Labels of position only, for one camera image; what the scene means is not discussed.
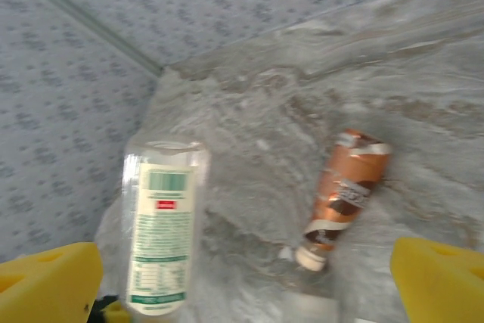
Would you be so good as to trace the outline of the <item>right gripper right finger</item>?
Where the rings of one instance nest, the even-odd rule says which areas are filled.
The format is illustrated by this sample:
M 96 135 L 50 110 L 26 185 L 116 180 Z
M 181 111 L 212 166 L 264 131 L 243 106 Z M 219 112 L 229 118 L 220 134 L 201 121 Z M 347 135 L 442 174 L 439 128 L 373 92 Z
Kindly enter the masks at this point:
M 399 238 L 390 270 L 410 322 L 483 323 L 482 253 Z

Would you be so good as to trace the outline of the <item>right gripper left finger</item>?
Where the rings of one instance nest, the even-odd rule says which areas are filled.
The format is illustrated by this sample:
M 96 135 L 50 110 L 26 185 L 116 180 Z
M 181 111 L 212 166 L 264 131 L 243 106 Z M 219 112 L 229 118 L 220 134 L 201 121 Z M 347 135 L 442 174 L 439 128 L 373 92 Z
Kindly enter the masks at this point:
M 79 242 L 1 264 L 1 321 L 86 322 L 103 267 L 97 245 Z

